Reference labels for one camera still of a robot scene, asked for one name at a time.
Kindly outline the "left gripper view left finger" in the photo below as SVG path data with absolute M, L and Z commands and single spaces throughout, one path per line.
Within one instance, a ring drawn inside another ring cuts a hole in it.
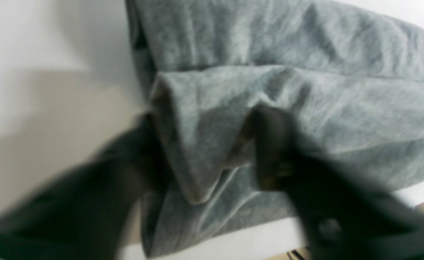
M 151 116 L 0 215 L 1 260 L 114 260 L 135 202 L 165 188 Z

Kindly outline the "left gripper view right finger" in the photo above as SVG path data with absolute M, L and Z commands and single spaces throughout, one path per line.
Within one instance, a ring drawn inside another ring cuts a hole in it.
M 287 112 L 252 112 L 259 186 L 282 191 L 313 260 L 424 260 L 424 214 L 329 158 Z

